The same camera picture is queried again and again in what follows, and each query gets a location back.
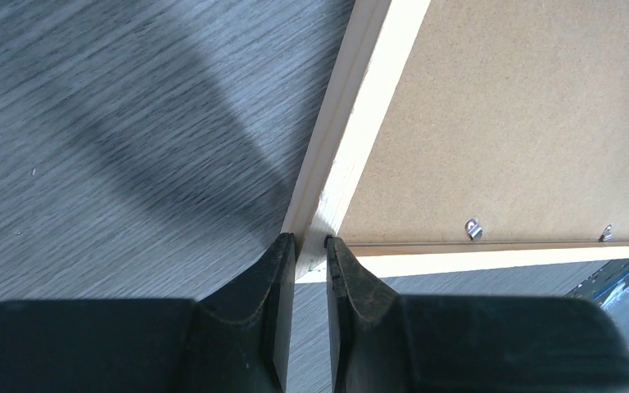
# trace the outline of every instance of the gray wood grain surface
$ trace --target gray wood grain surface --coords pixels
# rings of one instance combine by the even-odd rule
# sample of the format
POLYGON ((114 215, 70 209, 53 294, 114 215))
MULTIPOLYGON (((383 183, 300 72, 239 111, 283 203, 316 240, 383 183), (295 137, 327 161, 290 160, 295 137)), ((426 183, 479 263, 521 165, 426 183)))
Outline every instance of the gray wood grain surface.
MULTIPOLYGON (((352 0, 0 0, 0 300, 202 298, 276 236, 352 0)), ((390 282, 565 293, 596 264, 390 282)), ((289 389, 330 389, 324 285, 289 389)))

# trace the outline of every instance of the frame backing board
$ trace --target frame backing board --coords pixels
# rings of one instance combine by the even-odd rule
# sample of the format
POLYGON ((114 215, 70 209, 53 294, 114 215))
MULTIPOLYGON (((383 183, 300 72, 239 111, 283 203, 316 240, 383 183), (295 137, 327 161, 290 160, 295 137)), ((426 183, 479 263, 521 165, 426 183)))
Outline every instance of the frame backing board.
POLYGON ((629 2, 431 2, 339 236, 629 241, 629 2))

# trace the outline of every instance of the wooden strip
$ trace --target wooden strip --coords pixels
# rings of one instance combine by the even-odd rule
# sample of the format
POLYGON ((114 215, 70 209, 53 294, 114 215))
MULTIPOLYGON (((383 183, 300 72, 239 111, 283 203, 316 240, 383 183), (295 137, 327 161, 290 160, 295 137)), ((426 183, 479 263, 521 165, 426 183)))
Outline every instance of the wooden strip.
MULTIPOLYGON (((360 263, 380 278, 540 264, 629 258, 629 242, 487 243, 351 246, 360 263)), ((326 281, 326 264, 298 283, 326 281)))
POLYGON ((283 222, 296 234, 296 277, 324 261, 430 0, 358 0, 283 222))

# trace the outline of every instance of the metal clip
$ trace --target metal clip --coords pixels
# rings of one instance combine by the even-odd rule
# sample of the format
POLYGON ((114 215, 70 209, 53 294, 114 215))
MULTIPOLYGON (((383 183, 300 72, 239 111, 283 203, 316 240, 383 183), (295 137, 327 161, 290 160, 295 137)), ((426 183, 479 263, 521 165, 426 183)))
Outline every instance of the metal clip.
POLYGON ((613 233, 611 232, 611 224, 607 225, 604 231, 601 233, 599 238, 600 242, 608 242, 613 237, 613 233))
POLYGON ((481 239, 481 235, 483 234, 483 228, 478 224, 476 219, 470 219, 467 221, 464 228, 467 230, 467 234, 471 237, 472 242, 481 239))

